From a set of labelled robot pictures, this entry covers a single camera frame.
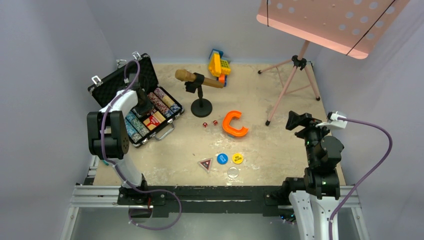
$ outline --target black round base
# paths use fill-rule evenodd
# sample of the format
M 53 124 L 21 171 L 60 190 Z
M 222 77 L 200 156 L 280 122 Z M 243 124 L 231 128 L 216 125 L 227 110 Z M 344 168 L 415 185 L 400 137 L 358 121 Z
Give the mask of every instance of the black round base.
M 212 103 L 203 98 L 203 107 L 200 107 L 199 101 L 200 100 L 197 99 L 191 104 L 191 112 L 198 118 L 209 116 L 209 114 L 212 113 Z

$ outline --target white wall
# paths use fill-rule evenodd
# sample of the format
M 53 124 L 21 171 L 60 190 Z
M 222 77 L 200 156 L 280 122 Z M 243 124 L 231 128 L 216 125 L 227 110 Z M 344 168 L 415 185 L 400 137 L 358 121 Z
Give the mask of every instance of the white wall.
M 57 240 L 115 58 L 85 0 L 1 0 L 0 56 L 0 239 Z
M 326 111 L 378 124 L 393 137 L 387 160 L 358 188 L 371 239 L 424 236 L 424 1 L 411 0 L 367 59 L 323 49 L 315 64 Z M 345 146 L 342 168 L 354 184 L 383 156 L 386 136 L 348 123 L 333 133 Z
M 118 58 L 146 52 L 156 63 L 206 63 L 212 48 L 235 62 L 276 63 L 299 54 L 300 38 L 256 20 L 261 0 L 87 0 Z M 314 60 L 320 46 L 311 44 Z

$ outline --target blue round token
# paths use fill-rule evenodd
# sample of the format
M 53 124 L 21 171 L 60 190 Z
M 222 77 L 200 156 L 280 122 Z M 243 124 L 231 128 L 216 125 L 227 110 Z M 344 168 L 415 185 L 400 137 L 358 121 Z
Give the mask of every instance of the blue round token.
M 219 164 L 226 164 L 228 162 L 228 156 L 225 153 L 221 153 L 216 157 Z

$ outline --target pink panel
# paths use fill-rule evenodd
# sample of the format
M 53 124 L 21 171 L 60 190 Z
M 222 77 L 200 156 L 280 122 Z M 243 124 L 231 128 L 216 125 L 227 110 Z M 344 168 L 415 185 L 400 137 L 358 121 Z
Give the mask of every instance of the pink panel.
M 268 0 L 268 9 L 262 0 L 256 19 L 342 54 L 360 41 L 348 55 L 364 59 L 408 2 L 396 0 L 385 12 L 392 0 Z

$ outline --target wooden microphone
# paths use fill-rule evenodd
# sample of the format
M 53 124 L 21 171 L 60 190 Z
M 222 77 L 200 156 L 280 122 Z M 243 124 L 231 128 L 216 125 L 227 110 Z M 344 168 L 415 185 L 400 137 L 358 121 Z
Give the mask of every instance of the wooden microphone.
M 196 75 L 185 69 L 178 69 L 175 71 L 175 78 L 182 82 L 194 82 L 196 80 Z M 206 86 L 214 87 L 218 89 L 222 89 L 224 87 L 223 83 L 217 80 L 207 78 L 207 77 L 204 78 L 202 85 L 206 85 Z

